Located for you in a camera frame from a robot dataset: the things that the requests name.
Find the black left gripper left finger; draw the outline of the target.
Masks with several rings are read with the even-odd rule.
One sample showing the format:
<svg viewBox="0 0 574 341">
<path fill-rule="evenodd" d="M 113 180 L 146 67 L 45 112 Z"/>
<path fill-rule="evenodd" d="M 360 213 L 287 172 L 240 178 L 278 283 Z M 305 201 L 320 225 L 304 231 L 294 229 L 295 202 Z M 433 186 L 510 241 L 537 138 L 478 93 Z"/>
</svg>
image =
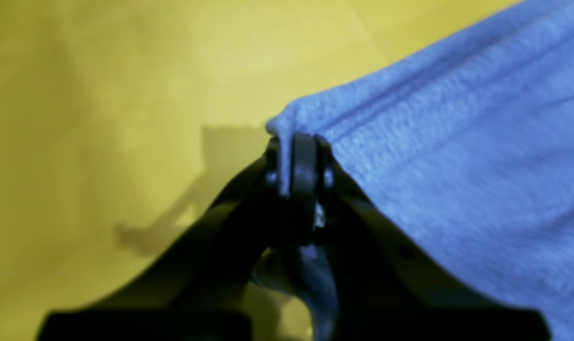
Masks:
<svg viewBox="0 0 574 341">
<path fill-rule="evenodd" d="M 242 312 L 267 248 L 291 245 L 278 193 L 280 142 L 222 189 L 205 213 L 133 281 L 84 308 L 51 313 L 39 341 L 250 341 Z"/>
</svg>

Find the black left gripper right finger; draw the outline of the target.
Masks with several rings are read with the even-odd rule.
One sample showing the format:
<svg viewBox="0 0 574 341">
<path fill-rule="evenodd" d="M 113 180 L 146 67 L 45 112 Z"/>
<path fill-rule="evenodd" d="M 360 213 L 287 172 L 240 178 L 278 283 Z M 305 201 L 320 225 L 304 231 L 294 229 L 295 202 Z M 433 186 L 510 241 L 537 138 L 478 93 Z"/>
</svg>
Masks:
<svg viewBox="0 0 574 341">
<path fill-rule="evenodd" d="M 549 341 L 536 311 L 459 281 L 386 218 L 321 136 L 295 135 L 290 205 L 300 245 L 324 253 L 337 314 L 329 341 Z"/>
</svg>

